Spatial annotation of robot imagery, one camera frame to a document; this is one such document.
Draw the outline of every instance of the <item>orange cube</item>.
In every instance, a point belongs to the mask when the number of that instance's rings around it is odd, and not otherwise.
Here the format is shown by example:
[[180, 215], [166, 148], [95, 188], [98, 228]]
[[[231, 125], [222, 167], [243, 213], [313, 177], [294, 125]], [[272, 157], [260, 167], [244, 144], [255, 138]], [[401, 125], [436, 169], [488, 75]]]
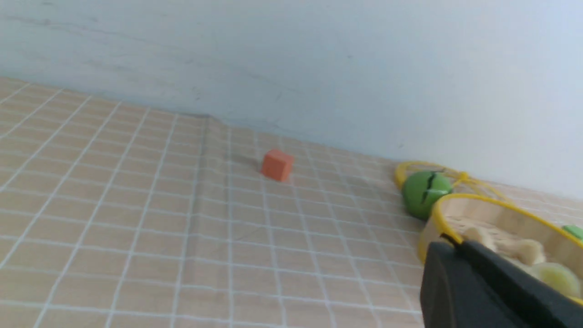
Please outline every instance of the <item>orange cube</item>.
[[263, 158], [261, 173], [273, 180], [285, 182], [290, 176], [293, 165], [293, 156], [278, 149], [271, 149]]

